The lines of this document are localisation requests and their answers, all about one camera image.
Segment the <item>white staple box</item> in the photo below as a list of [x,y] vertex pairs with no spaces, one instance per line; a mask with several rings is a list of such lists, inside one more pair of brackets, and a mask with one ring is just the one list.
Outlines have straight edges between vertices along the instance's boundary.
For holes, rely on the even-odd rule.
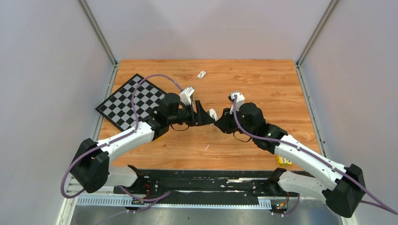
[[197,78],[198,78],[198,79],[203,79],[204,76],[205,76],[206,74],[207,74],[207,73],[206,73],[205,71],[201,71],[201,72],[197,75]]

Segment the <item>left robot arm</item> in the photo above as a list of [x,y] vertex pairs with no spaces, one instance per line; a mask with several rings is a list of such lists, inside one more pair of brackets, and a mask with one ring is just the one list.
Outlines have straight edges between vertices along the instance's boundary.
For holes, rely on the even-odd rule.
[[132,167],[112,166],[124,153],[150,143],[168,132],[171,125],[203,126],[217,121],[214,109],[204,110],[200,101],[183,103],[178,94],[167,93],[153,112],[133,127],[108,139],[80,144],[71,164],[70,173],[83,191],[94,193],[103,186],[125,186],[131,193],[143,190],[144,181]]

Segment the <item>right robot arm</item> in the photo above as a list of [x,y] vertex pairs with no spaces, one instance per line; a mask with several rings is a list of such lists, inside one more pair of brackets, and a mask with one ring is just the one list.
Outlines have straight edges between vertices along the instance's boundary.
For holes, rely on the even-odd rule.
[[215,126],[226,134],[246,134],[258,148],[286,158],[310,173],[308,177],[275,169],[268,182],[273,195],[285,191],[304,194],[326,203],[334,213],[351,218],[366,193],[359,166],[345,166],[316,153],[284,129],[266,122],[262,110],[254,103],[244,103],[238,110],[235,106],[225,108]]

